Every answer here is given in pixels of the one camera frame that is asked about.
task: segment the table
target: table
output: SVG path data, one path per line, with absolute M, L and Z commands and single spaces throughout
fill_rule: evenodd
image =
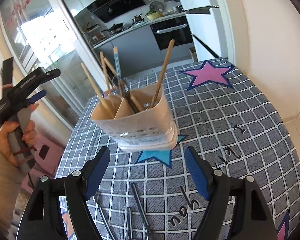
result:
M 217 68 L 231 65 L 224 58 L 210 62 Z M 90 120 L 90 114 L 99 101 L 97 97 L 89 100 L 74 128 L 57 177 L 82 168 L 101 146 L 110 149 L 110 163 L 100 184 L 98 202 L 116 239 L 127 239 L 126 208 L 129 206 L 133 212 L 135 238 L 145 236 L 131 182 L 137 185 L 152 229 L 162 239 L 192 238 L 207 202 L 198 195 L 187 172 L 183 154 L 188 146 L 193 146 L 202 158 L 212 166 L 220 167 L 228 176 L 252 175 L 265 196 L 276 228 L 288 209 L 289 231 L 300 221 L 300 161 L 278 112 L 253 82 L 235 67 L 225 75 L 234 89 L 207 83 L 187 91 L 192 77 L 180 71 L 198 69 L 201 64 L 182 65 L 165 73 L 165 96 L 180 134 L 187 135 L 171 152 L 171 168 L 155 159 L 136 163 L 140 152 L 122 152 Z M 130 88 L 135 89 L 155 83 L 158 76 L 156 73 L 128 82 Z M 180 186 L 188 200 L 196 200 L 199 207 L 194 204 L 192 210 L 187 206 Z M 187 207 L 185 217 L 179 214 L 181 206 Z M 233 206 L 234 198 L 229 198 L 220 239 L 227 236 Z M 66 208 L 65 197 L 62 197 L 61 210 L 64 212 Z M 100 234 L 107 239 L 105 226 L 92 199 L 88 201 L 88 208 Z

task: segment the blue patterned chopstick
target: blue patterned chopstick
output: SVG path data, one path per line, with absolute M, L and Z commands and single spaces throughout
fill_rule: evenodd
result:
M 117 72 L 118 79 L 120 79 L 121 78 L 121 69 L 120 69 L 120 63 L 119 63 L 118 47 L 113 48 L 113 54 L 114 54 L 115 71 Z

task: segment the pink stool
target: pink stool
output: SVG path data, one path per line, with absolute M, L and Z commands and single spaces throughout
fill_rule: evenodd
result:
M 29 174 L 27 174 L 26 178 L 22 181 L 21 187 L 25 189 L 27 192 L 29 192 L 30 194 L 32 194 L 34 187 L 37 185 L 39 179 L 42 176 L 47 175 L 48 177 L 53 179 L 53 177 L 47 172 L 43 173 L 42 171 L 38 171 L 36 169 L 31 169 Z
M 37 134 L 37 143 L 34 159 L 42 169 L 55 176 L 59 161 L 62 157 L 63 148 L 48 140 L 41 134 Z

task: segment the hand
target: hand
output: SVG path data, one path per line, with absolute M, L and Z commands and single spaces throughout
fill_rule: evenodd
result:
M 29 106 L 29 108 L 34 111 L 38 107 L 38 104 Z M 7 161 L 13 166 L 18 166 L 18 161 L 13 156 L 9 142 L 8 142 L 8 133 L 13 132 L 20 124 L 18 122 L 6 121 L 0 128 L 0 152 L 7 159 Z M 29 145 L 30 147 L 35 145 L 35 136 L 37 132 L 34 130 L 35 123 L 30 120 L 26 126 L 26 133 L 23 135 L 22 140 Z

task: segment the screw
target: screw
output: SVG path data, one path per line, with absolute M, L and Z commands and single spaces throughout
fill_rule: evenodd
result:
M 247 176 L 246 179 L 249 182 L 254 182 L 254 178 L 252 176 Z
M 214 170 L 214 175 L 216 176 L 222 176 L 222 171 L 221 170 Z
M 75 177 L 80 176 L 80 174 L 81 174 L 81 171 L 79 171 L 79 170 L 72 172 L 72 175 Z
M 40 178 L 40 180 L 41 180 L 42 182 L 45 182 L 45 181 L 48 180 L 48 176 L 44 175 L 44 176 L 42 176 L 42 177 Z

